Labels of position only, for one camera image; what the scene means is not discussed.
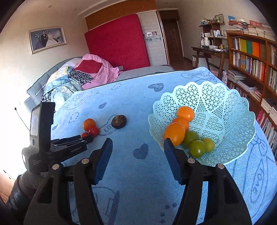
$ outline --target blue tablecloth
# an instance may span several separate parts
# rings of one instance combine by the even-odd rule
[[[184,186],[174,180],[164,152],[149,133],[148,115],[153,103],[177,85],[194,81],[221,82],[206,68],[148,75],[76,92],[55,113],[51,138],[83,133],[82,123],[93,118],[100,135],[87,145],[88,150],[63,162],[73,165],[102,147],[107,137],[113,140],[113,152],[103,180],[93,186],[103,222],[110,225],[172,224],[181,202]],[[127,125],[115,130],[115,115],[127,117]],[[226,167],[238,185],[255,223],[277,191],[277,167],[258,123],[256,135],[247,152]],[[73,221],[78,214],[70,183],[70,207]],[[204,219],[207,182],[203,183],[198,223]]]

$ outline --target yellow-green fruit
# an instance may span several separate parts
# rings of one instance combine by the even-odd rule
[[[201,140],[196,140],[191,143],[189,153],[193,158],[200,158],[206,151],[206,145]]]
[[[185,138],[182,142],[182,145],[186,148],[190,148],[190,144],[195,141],[200,140],[199,134],[195,131],[186,131]]]
[[[206,145],[206,152],[207,153],[210,153],[210,152],[212,152],[213,150],[214,150],[214,141],[211,139],[211,138],[209,138],[209,137],[204,137],[203,139],[202,139],[202,141],[205,143],[205,145]]]

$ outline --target black handheld device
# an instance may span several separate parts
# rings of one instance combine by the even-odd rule
[[[22,149],[25,167],[30,172],[48,172],[54,164],[87,150],[86,144],[93,141],[91,135],[51,140],[54,110],[54,102],[41,102],[32,110],[30,146]]]

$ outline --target red mattress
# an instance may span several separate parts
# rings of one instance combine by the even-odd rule
[[[85,33],[91,54],[124,71],[149,67],[149,57],[137,14],[110,21]]]

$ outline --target scalloped basket rim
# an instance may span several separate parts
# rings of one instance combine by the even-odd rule
[[[160,100],[154,102],[154,104],[153,104],[153,113],[150,114],[150,115],[148,116],[148,123],[149,123],[149,126],[150,126],[149,132],[150,132],[152,138],[160,145],[159,141],[154,137],[154,135],[153,135],[153,133],[152,133],[152,130],[153,130],[153,129],[151,129],[150,117],[151,117],[151,116],[156,116],[156,117],[158,117],[158,118],[160,118],[160,119],[162,119],[162,120],[164,120],[164,119],[161,118],[161,117],[155,112],[155,105],[158,104],[158,103],[163,103],[163,98],[164,98],[166,95],[170,95],[170,96],[175,95],[175,91],[176,91],[178,88],[187,89],[188,86],[190,86],[190,85],[195,85],[196,87],[201,87],[201,88],[202,88],[203,85],[205,85],[205,84],[209,84],[209,85],[211,85],[213,88],[215,88],[215,87],[217,87],[217,86],[223,86],[224,89],[225,89],[225,91],[226,91],[227,93],[235,92],[235,93],[238,95],[239,99],[244,100],[244,101],[247,103],[247,110],[246,110],[245,112],[246,112],[246,113],[248,112],[249,115],[252,115],[252,117],[253,117],[253,123],[252,123],[252,125],[253,125],[254,133],[253,133],[252,137],[250,138],[250,140],[249,140],[247,143],[244,143],[244,144],[246,144],[245,150],[244,150],[240,155],[238,155],[237,157],[234,157],[234,158],[231,159],[230,161],[223,163],[224,165],[227,165],[227,164],[229,164],[229,163],[235,161],[236,159],[238,159],[238,158],[241,157],[242,155],[244,155],[244,154],[246,153],[246,151],[248,150],[248,144],[253,140],[254,136],[256,135],[256,128],[255,128],[256,116],[255,116],[254,112],[249,111],[249,102],[248,102],[248,100],[247,100],[246,98],[241,97],[240,94],[239,94],[239,92],[238,92],[236,89],[228,90],[228,89],[226,88],[226,86],[225,86],[224,84],[222,84],[222,83],[213,84],[213,83],[210,82],[210,81],[204,81],[204,82],[202,82],[202,83],[199,85],[199,84],[197,84],[196,82],[189,82],[189,83],[187,83],[185,86],[184,86],[184,85],[177,85],[177,86],[173,89],[173,92],[172,92],[172,93],[170,93],[170,92],[165,92],[165,93],[163,93],[162,96],[161,96],[161,98],[160,98]]]

